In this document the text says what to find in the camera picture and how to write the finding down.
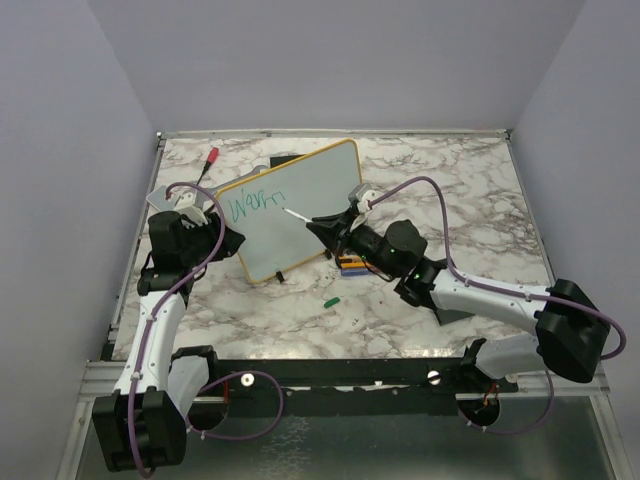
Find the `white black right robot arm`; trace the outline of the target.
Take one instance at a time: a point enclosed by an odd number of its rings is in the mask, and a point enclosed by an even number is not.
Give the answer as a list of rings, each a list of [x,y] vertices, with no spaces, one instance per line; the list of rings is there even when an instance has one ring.
[[[305,224],[333,254],[352,252],[394,281],[395,292],[439,319],[482,316],[521,330],[503,341],[485,341],[459,367],[461,383],[481,391],[507,375],[550,370],[576,383],[592,381],[609,325],[574,282],[524,286],[455,275],[445,261],[425,255],[428,242],[409,220],[391,223],[384,234],[349,212],[316,217]]]

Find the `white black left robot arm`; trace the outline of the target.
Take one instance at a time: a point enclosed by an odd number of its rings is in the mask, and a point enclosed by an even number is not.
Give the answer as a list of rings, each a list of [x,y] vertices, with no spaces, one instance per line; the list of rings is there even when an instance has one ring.
[[[148,220],[148,233],[134,341],[112,393],[97,398],[92,411],[107,469],[142,476],[183,461],[194,399],[220,385],[213,347],[175,351],[174,340],[198,272],[233,256],[245,241],[215,213],[201,225],[176,211],[157,213]]]

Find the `yellow framed whiteboard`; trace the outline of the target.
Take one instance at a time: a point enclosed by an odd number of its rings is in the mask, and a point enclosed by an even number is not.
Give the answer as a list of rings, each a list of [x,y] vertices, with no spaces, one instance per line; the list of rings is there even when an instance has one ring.
[[[305,221],[344,212],[361,183],[357,144],[345,139],[219,190],[226,226],[245,237],[246,279],[258,284],[323,254]]]

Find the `white green whiteboard marker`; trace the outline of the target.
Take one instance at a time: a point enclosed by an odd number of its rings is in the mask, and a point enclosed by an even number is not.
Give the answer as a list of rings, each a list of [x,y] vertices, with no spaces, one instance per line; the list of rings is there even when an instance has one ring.
[[[303,216],[303,215],[301,215],[301,214],[299,214],[299,213],[297,213],[297,212],[295,212],[295,211],[293,211],[293,210],[291,210],[291,209],[289,209],[289,208],[282,207],[282,210],[283,210],[284,212],[286,212],[287,214],[291,215],[292,217],[294,217],[294,218],[296,218],[296,219],[298,219],[298,220],[303,221],[304,223],[310,223],[310,222],[312,222],[312,220],[311,220],[311,219],[309,219],[309,218],[307,218],[307,217],[305,217],[305,216]]]

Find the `green marker cap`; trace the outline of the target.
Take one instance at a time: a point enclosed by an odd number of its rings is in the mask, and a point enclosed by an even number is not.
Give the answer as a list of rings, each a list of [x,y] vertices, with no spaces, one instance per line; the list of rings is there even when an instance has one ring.
[[[325,308],[330,308],[330,307],[332,307],[332,306],[334,306],[334,305],[338,304],[340,301],[341,301],[341,299],[340,299],[339,297],[331,298],[331,299],[327,300],[327,301],[324,303],[324,307],[325,307]]]

